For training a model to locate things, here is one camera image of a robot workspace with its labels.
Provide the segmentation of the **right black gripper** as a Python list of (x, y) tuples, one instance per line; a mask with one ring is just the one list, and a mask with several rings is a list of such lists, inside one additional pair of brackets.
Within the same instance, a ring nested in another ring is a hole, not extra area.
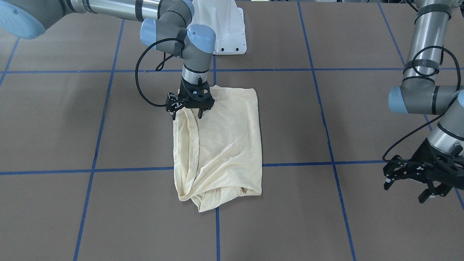
[[(202, 119), (203, 111), (210, 110), (214, 106), (215, 99), (210, 92), (210, 86), (207, 81), (197, 79), (195, 84), (182, 79), (179, 88), (178, 99), (186, 108), (198, 110), (198, 119)], [(176, 120), (178, 109), (171, 110), (172, 120)]]

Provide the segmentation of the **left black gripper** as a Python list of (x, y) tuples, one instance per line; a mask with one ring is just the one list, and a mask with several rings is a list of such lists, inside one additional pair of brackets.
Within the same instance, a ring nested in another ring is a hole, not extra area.
[(411, 157), (411, 162), (422, 165), (425, 177), (441, 182), (437, 187), (428, 185), (419, 196), (419, 203), (423, 204), (432, 197), (445, 197), (451, 187), (464, 188), (463, 156), (453, 156), (443, 153), (433, 147), (425, 139)]

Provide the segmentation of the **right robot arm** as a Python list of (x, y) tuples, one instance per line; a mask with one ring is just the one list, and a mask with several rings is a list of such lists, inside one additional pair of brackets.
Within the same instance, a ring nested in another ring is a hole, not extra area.
[[(146, 46), (134, 68), (139, 95), (151, 106), (164, 107), (175, 119), (181, 109), (198, 109), (201, 118), (215, 99), (207, 75), (216, 34), (207, 25), (194, 24), (195, 7), (190, 0), (2, 0), (1, 28), (22, 39), (35, 39), (70, 14), (93, 14), (137, 21), (140, 41)], [(171, 58), (183, 60), (181, 83), (176, 94), (157, 104), (147, 98), (139, 83), (140, 64), (156, 49), (164, 53), (156, 67), (160, 71)]]

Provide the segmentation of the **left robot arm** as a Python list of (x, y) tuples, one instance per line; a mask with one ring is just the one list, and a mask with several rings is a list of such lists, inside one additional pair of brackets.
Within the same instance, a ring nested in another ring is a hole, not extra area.
[(416, 0), (414, 31), (400, 86), (388, 98), (391, 111), (435, 115), (436, 127), (410, 159), (386, 162), (384, 189), (411, 179), (427, 185), (419, 203), (463, 189), (463, 85), (456, 56), (444, 47), (448, 22), (462, 0)]

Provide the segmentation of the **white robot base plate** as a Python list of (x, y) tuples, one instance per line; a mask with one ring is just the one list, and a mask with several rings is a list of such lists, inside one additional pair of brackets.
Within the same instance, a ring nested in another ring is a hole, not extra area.
[(243, 9), (235, 0), (194, 0), (194, 24), (207, 25), (216, 34), (214, 55), (241, 55), (247, 51)]

